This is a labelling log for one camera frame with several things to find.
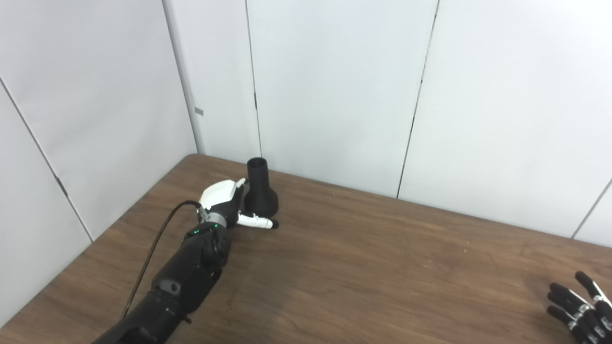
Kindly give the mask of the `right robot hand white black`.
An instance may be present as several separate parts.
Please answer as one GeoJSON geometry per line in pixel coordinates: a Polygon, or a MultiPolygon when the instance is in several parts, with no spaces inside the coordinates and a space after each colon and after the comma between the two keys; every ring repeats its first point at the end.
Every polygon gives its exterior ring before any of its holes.
{"type": "Polygon", "coordinates": [[[551,283],[547,294],[552,303],[548,315],[561,322],[578,344],[612,342],[612,303],[599,285],[583,271],[575,279],[587,291],[590,301],[559,283],[551,283]]]}

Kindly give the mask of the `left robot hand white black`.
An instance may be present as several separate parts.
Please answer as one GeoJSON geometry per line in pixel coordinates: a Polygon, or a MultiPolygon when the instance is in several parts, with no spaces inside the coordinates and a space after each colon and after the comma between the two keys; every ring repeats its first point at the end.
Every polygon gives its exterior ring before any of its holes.
{"type": "Polygon", "coordinates": [[[251,228],[278,228],[279,223],[276,220],[241,210],[243,190],[248,183],[246,178],[239,179],[237,182],[227,179],[205,189],[199,199],[201,207],[197,209],[199,223],[213,222],[227,229],[236,225],[251,228]]]}

